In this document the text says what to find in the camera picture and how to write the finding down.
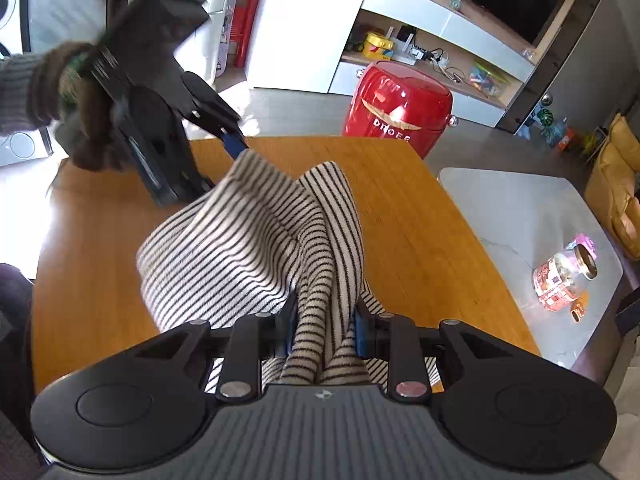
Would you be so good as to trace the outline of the gloved left hand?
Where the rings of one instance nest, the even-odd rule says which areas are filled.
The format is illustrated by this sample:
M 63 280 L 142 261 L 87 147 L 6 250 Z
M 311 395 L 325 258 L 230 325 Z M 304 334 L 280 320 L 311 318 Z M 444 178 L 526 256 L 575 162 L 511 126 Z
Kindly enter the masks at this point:
M 131 164 L 112 138 L 112 102 L 92 77 L 80 72 L 90 48 L 88 42 L 66 41 L 32 56 L 26 117 L 34 126 L 57 122 L 56 140 L 75 166 L 124 171 Z

